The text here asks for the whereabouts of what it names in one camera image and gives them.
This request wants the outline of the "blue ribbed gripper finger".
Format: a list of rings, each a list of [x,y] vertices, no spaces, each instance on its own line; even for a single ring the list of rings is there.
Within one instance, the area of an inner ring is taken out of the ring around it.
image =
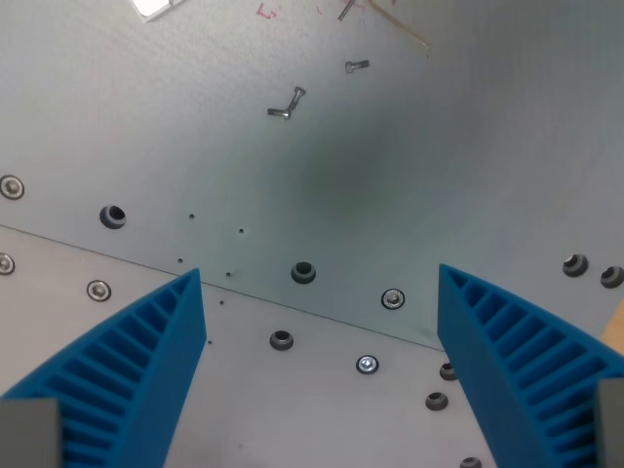
[[[65,467],[162,467],[206,341],[192,269],[79,336],[2,397],[59,404]]]
[[[594,401],[621,355],[500,287],[439,267],[438,337],[499,467],[595,467]]]

